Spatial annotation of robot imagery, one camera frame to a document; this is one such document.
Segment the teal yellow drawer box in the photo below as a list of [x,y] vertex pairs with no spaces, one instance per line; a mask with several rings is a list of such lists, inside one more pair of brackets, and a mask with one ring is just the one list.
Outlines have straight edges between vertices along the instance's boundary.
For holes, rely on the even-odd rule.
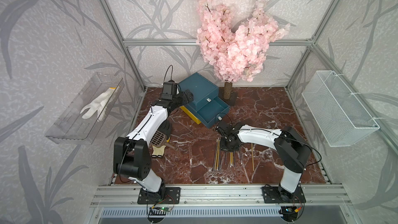
[[193,93],[193,101],[182,106],[182,110],[188,114],[197,124],[201,121],[197,118],[197,112],[214,98],[219,97],[219,87],[207,80],[199,73],[195,73],[179,83],[182,91],[189,89]]

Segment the teal drawer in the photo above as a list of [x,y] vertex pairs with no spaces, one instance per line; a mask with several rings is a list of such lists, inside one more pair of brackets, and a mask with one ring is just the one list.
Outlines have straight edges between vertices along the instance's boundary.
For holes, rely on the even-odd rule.
[[229,110],[230,106],[221,98],[216,97],[198,110],[197,118],[205,127],[210,129],[220,121],[219,118],[228,114]]

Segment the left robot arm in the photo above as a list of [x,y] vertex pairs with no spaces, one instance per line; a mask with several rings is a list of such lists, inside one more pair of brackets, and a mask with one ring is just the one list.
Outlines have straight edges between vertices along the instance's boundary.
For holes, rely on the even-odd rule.
[[147,192],[161,192],[164,183],[151,168],[150,141],[172,111],[192,101],[193,93],[188,89],[154,101],[142,122],[126,137],[115,140],[114,173],[138,183]]

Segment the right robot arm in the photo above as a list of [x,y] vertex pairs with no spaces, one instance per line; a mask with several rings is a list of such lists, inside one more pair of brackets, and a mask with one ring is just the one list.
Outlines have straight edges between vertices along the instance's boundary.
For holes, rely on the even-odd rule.
[[284,172],[279,183],[281,195],[291,196],[296,192],[312,147],[292,127],[282,129],[256,128],[242,122],[236,125],[219,122],[216,131],[221,135],[220,147],[225,151],[237,151],[246,143],[264,146],[276,151],[283,162]]

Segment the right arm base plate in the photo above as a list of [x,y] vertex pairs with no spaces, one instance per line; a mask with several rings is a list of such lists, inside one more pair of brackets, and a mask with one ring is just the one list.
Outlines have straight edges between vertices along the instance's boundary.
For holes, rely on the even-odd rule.
[[265,185],[261,188],[264,203],[293,204],[306,203],[302,187],[298,186],[294,193],[284,190],[280,186]]

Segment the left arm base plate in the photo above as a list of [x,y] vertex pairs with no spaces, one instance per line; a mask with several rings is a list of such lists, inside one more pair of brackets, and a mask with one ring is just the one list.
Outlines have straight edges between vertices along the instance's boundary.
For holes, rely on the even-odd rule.
[[180,187],[163,187],[158,192],[150,192],[142,188],[138,195],[137,204],[179,204],[180,196]]

